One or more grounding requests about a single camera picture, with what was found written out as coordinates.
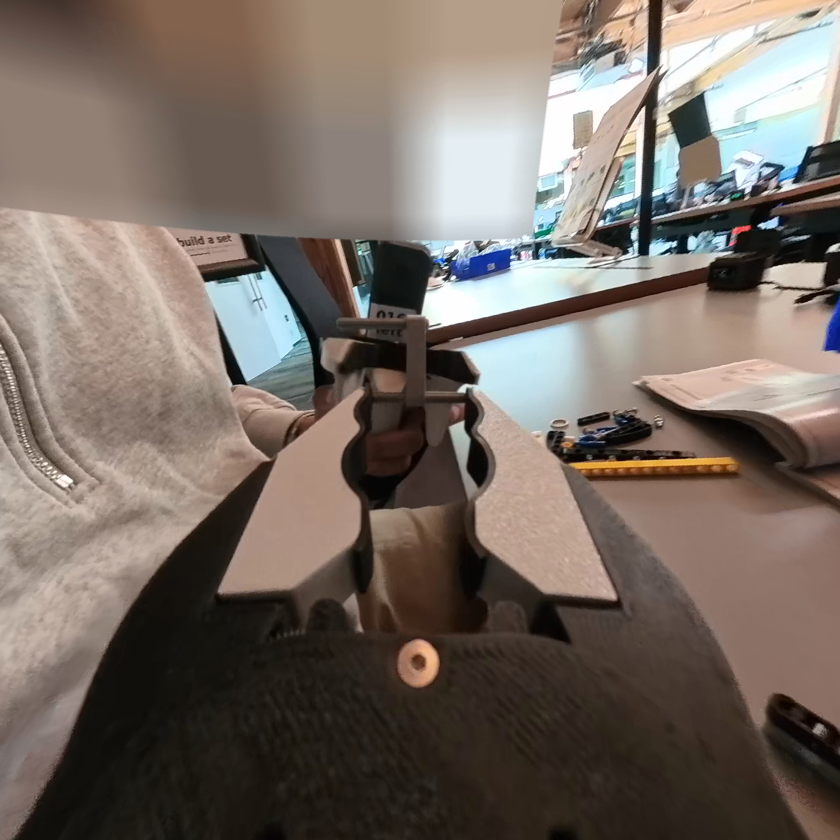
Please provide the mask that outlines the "black and brown panel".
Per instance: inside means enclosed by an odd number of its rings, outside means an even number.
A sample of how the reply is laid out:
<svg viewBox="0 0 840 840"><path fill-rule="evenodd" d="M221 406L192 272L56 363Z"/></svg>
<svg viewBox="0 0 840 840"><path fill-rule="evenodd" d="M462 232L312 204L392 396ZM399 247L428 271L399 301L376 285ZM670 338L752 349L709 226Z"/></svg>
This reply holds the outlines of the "black and brown panel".
<svg viewBox="0 0 840 840"><path fill-rule="evenodd" d="M678 184L687 190L721 175L718 138L711 131L705 92L668 112L678 146Z"/></svg>

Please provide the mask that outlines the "wooden support post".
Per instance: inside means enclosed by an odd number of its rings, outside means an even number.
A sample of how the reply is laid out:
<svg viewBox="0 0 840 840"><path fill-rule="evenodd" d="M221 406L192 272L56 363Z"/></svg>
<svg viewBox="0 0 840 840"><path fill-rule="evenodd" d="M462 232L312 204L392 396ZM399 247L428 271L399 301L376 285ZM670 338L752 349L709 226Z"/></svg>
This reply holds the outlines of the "wooden support post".
<svg viewBox="0 0 840 840"><path fill-rule="evenodd" d="M298 238L308 263L347 318L358 318L360 309L354 293L354 270L351 269L344 245L349 240L336 238Z"/></svg>

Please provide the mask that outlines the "instruction booklet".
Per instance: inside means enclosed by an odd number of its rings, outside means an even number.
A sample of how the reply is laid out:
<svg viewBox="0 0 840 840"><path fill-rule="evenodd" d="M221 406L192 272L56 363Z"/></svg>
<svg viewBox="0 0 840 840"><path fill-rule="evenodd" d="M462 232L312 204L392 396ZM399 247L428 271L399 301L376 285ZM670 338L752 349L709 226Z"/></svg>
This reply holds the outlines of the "instruction booklet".
<svg viewBox="0 0 840 840"><path fill-rule="evenodd" d="M634 385L678 409L750 427L780 455L777 469L839 504L839 376L745 360L650 374Z"/></svg>

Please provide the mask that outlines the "tilted paper board stand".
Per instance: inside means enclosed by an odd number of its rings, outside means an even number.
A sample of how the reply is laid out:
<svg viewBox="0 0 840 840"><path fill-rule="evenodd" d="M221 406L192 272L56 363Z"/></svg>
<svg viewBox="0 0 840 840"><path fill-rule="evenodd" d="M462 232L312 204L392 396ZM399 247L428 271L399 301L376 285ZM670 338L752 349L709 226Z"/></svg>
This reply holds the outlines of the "tilted paper board stand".
<svg viewBox="0 0 840 840"><path fill-rule="evenodd" d="M556 220L552 247L589 257L598 266L625 259L620 248L596 241L594 233L621 170L617 152L648 99L656 99L654 89L661 72L656 68L605 112L583 152L563 211Z"/></svg>

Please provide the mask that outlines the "person's left forearm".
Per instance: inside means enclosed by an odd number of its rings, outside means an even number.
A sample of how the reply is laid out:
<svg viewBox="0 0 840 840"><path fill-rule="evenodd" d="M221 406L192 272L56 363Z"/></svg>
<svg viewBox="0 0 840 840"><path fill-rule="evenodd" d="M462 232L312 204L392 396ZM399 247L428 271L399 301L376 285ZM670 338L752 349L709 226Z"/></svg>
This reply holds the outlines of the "person's left forearm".
<svg viewBox="0 0 840 840"><path fill-rule="evenodd" d="M249 441L270 459L318 420L314 410L299 411L279 397L249 385L232 386L231 395Z"/></svg>

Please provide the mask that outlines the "black display device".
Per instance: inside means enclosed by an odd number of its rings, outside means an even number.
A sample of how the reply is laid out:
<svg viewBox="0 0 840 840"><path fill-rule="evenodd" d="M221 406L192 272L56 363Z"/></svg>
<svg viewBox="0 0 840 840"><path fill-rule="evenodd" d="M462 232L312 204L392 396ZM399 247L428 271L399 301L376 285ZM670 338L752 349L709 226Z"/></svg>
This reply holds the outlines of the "black display device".
<svg viewBox="0 0 840 840"><path fill-rule="evenodd" d="M708 267L709 291L751 291L763 283L772 258L760 253L730 253L712 260Z"/></svg>

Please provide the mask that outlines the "yellow lego beam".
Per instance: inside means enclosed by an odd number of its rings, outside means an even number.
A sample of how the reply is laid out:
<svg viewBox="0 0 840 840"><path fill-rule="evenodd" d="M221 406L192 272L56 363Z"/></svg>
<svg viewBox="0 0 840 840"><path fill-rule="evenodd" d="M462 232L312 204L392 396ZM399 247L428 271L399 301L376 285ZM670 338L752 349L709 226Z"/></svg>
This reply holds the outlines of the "yellow lego beam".
<svg viewBox="0 0 840 840"><path fill-rule="evenodd" d="M573 464L572 468L590 480L672 476L736 476L740 473L739 462L729 457L588 461Z"/></svg>

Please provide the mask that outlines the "grey lego beam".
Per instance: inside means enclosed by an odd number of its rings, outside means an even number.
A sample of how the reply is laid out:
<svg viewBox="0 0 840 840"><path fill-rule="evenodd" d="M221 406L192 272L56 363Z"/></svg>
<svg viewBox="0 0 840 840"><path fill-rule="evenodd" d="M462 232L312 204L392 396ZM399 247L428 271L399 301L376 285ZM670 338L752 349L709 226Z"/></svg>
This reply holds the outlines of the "grey lego beam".
<svg viewBox="0 0 840 840"><path fill-rule="evenodd" d="M403 326L406 347L404 402L407 408L422 408L426 402L426 337L427 320L408 314Z"/></svg>

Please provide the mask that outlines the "black lego beam with pin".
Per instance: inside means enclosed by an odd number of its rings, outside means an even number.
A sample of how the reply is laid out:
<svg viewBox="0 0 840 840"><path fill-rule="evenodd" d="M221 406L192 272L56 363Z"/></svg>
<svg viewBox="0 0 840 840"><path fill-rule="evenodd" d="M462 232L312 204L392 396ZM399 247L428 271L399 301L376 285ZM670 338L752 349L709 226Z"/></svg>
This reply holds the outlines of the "black lego beam with pin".
<svg viewBox="0 0 840 840"><path fill-rule="evenodd" d="M773 693L765 707L767 732L788 752L820 769L839 772L839 729L797 700Z"/></svg>

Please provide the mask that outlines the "far cluttered desk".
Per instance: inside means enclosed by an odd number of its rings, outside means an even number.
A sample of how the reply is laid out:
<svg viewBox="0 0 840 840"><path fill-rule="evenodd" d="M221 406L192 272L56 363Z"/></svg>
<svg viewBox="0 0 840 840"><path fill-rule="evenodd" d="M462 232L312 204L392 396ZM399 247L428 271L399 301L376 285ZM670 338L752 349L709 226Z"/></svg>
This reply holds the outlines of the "far cluttered desk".
<svg viewBox="0 0 840 840"><path fill-rule="evenodd" d="M779 207L833 196L839 187L839 141L810 146L792 181L763 192L667 213L652 220L652 240L676 242L676 252L688 251L689 238L705 232L730 233L768 221Z"/></svg>

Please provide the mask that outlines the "black metal pole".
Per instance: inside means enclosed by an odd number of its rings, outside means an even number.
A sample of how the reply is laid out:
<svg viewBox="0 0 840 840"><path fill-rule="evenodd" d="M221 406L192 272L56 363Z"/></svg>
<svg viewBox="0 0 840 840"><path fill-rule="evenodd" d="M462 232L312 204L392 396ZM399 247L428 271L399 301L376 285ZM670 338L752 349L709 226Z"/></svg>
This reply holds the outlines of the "black metal pole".
<svg viewBox="0 0 840 840"><path fill-rule="evenodd" d="M638 226L637 252L648 256L653 229L653 190L655 179L655 150L657 138L658 83L663 38L663 1L649 1L647 5L647 42L645 69L650 86L644 100L642 139L637 142Z"/></svg>

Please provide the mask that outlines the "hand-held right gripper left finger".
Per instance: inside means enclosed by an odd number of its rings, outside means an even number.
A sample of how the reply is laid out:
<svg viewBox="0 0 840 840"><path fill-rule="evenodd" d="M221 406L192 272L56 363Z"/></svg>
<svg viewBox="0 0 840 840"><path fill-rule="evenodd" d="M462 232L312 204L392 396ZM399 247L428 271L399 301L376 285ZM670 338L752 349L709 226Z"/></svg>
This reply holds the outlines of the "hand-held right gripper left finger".
<svg viewBox="0 0 840 840"><path fill-rule="evenodd" d="M370 578L360 481L371 396L349 394L276 457L233 552L222 600L346 601Z"/></svg>

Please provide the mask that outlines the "black framed marker sign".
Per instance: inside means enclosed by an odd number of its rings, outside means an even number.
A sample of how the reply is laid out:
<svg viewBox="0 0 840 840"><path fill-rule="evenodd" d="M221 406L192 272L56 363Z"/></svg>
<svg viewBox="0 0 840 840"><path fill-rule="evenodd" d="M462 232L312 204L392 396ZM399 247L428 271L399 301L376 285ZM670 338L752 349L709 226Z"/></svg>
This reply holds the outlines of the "black framed marker sign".
<svg viewBox="0 0 840 840"><path fill-rule="evenodd" d="M259 243L252 234L167 228L205 280L259 273L265 268Z"/></svg>

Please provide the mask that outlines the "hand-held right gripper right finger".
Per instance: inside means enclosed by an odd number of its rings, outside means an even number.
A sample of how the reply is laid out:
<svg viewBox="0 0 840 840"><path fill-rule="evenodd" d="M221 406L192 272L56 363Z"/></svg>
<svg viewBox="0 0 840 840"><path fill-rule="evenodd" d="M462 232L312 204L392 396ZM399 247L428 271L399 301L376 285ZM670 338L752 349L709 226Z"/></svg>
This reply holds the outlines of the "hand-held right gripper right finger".
<svg viewBox="0 0 840 840"><path fill-rule="evenodd" d="M487 604L617 604L560 461L476 388L465 394L468 595Z"/></svg>

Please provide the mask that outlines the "wood-edged table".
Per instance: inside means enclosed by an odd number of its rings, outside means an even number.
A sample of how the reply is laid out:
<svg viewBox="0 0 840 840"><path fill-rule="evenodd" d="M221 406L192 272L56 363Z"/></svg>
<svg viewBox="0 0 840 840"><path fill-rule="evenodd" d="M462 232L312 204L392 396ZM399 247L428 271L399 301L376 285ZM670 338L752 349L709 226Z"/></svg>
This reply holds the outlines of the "wood-edged table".
<svg viewBox="0 0 840 840"><path fill-rule="evenodd" d="M432 345L467 340L704 285L714 255L657 255L597 263L531 260L430 290L423 315Z"/></svg>

